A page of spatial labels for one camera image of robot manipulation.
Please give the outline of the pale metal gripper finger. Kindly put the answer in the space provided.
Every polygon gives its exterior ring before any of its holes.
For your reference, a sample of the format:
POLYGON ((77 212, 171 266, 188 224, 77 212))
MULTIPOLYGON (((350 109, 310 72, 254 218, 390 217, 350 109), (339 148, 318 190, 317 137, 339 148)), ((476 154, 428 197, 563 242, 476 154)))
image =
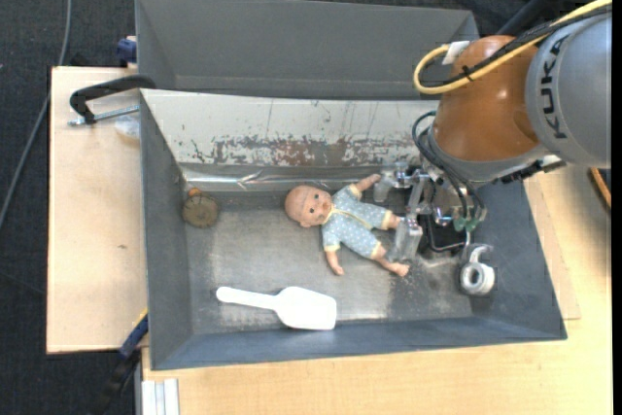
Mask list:
POLYGON ((380 180, 373 186, 373 201, 384 203, 391 190, 403 188, 404 171, 397 167, 385 168, 380 172, 380 180))
POLYGON ((387 253, 387 259, 390 262, 413 261, 422 237, 423 230, 416 218, 402 218, 395 229, 394 243, 387 253))

